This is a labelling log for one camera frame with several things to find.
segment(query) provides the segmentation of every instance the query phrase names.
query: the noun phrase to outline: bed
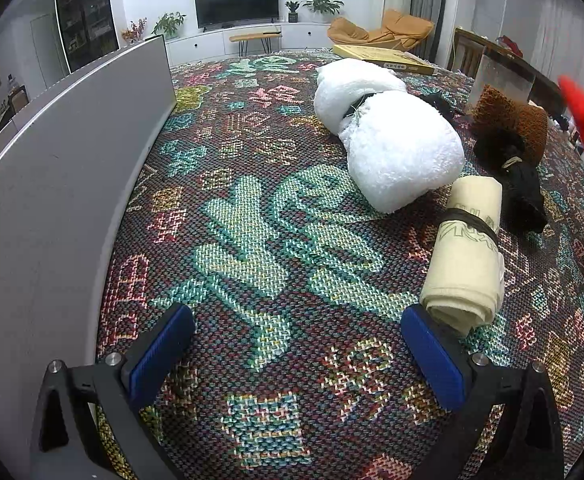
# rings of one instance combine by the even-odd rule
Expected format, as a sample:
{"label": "bed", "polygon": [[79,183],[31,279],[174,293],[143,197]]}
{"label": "bed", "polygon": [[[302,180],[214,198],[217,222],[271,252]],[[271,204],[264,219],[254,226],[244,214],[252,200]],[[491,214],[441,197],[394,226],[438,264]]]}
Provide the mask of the bed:
{"label": "bed", "polygon": [[[334,59],[283,52],[172,70],[177,105],[118,230],[96,357],[125,351],[173,301],[192,308],[194,342],[142,412],[186,478],[408,478],[450,417],[399,330],[449,188],[391,215],[370,209],[340,140],[313,115],[315,69]],[[400,77],[456,108],[472,86],[445,70]],[[485,174],[457,120],[462,175]],[[568,471],[584,447],[584,166],[553,130],[538,171],[549,225],[500,231],[504,305],[463,343],[499,365],[547,365]],[[118,473],[133,478],[98,420]]]}

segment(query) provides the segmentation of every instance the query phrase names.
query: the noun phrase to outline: green plant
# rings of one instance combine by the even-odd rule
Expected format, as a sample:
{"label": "green plant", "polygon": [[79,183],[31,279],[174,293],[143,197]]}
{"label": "green plant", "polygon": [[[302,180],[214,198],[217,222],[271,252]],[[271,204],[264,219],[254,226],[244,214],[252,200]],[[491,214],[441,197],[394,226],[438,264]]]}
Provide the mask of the green plant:
{"label": "green plant", "polygon": [[176,34],[176,29],[179,28],[179,25],[183,24],[184,18],[185,14],[181,14],[180,12],[166,12],[159,18],[159,21],[156,22],[152,32],[158,34],[159,30],[163,29],[166,36],[174,36]]}
{"label": "green plant", "polygon": [[286,7],[290,10],[290,12],[296,12],[296,10],[298,9],[299,6],[299,2],[293,2],[292,0],[290,0],[289,2],[286,2]]}
{"label": "green plant", "polygon": [[344,3],[341,0],[305,0],[303,6],[310,7],[314,12],[336,14]]}

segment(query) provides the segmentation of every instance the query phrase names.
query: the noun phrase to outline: black rubber band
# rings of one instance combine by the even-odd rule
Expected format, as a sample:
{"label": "black rubber band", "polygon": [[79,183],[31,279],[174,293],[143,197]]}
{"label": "black rubber band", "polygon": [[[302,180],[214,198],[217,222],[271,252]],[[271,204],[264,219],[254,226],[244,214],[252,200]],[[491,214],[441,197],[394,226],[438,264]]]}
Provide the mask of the black rubber band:
{"label": "black rubber band", "polygon": [[469,212],[465,211],[464,209],[451,207],[451,208],[446,209],[445,212],[443,213],[443,215],[441,215],[441,220],[438,224],[441,225],[441,224],[443,224],[443,222],[450,222],[450,221],[465,222],[468,227],[473,227],[474,229],[476,229],[480,233],[483,233],[486,236],[489,236],[490,240],[492,240],[497,247],[499,246],[499,239],[497,238],[496,233],[493,231],[493,229],[488,224],[486,224],[478,216],[473,215],[472,213],[469,213]]}

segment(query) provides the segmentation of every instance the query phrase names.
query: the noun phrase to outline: cream towel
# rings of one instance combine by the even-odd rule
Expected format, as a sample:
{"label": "cream towel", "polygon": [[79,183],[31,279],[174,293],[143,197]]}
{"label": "cream towel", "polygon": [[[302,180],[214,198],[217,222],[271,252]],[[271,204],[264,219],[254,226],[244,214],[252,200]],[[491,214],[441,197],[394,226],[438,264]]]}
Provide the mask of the cream towel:
{"label": "cream towel", "polygon": [[[464,176],[452,184],[447,208],[481,218],[495,233],[501,219],[502,187],[489,176]],[[503,303],[503,256],[485,234],[465,222],[443,222],[421,291],[430,315],[461,336],[490,324]]]}

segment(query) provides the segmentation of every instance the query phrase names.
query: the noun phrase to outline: black cloth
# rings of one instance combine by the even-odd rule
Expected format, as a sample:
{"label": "black cloth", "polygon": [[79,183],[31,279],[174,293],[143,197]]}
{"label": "black cloth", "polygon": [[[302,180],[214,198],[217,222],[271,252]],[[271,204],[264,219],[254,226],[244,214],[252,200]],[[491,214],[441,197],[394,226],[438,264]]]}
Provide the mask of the black cloth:
{"label": "black cloth", "polygon": [[376,95],[377,93],[380,93],[380,92],[372,92],[371,94],[362,95],[360,98],[358,98],[356,101],[354,101],[350,105],[350,108],[348,108],[348,111],[345,112],[345,115],[343,116],[343,118],[345,119],[346,117],[349,117],[350,115],[354,115],[357,112],[358,107],[360,107],[367,100],[368,97],[372,97],[373,95]]}
{"label": "black cloth", "polygon": [[454,108],[443,98],[440,91],[432,94],[422,94],[419,98],[427,102],[430,106],[436,108],[437,112],[440,113],[448,123],[454,124]]}
{"label": "black cloth", "polygon": [[525,148],[518,134],[497,129],[476,141],[474,154],[479,165],[503,186],[501,209],[508,228],[518,234],[541,233],[547,225],[547,216],[536,168],[523,160],[503,168],[507,161],[521,157]]}

